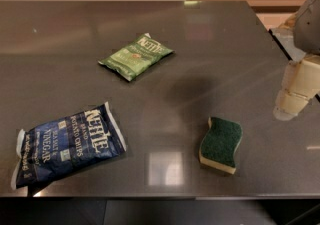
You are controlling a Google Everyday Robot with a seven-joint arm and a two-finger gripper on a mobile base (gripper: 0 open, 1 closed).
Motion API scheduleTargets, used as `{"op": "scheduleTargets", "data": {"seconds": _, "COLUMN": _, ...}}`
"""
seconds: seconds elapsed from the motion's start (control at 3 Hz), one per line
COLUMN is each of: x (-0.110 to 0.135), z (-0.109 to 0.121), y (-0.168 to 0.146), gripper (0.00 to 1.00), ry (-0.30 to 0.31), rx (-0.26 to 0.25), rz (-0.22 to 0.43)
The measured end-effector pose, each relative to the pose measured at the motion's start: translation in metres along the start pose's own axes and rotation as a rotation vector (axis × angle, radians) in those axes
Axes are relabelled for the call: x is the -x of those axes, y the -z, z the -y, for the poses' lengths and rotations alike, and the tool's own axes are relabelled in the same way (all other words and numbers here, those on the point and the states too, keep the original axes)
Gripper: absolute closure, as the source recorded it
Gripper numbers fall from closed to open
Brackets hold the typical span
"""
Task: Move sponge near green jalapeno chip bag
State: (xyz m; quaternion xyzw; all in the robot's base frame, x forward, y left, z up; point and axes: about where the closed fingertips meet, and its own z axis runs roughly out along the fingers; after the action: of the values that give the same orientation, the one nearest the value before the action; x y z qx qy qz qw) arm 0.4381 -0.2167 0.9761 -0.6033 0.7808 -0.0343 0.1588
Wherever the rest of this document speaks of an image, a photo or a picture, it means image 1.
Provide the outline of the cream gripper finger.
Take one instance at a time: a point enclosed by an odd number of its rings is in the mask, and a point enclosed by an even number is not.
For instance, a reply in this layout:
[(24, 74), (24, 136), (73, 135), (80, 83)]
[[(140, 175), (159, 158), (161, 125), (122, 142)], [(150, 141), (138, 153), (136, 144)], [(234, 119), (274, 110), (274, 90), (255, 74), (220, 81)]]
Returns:
[(286, 66), (273, 114), (280, 121), (296, 117), (320, 92), (320, 56), (306, 55)]
[(287, 64), (282, 87), (288, 93), (305, 96), (305, 69), (302, 62), (290, 61)]

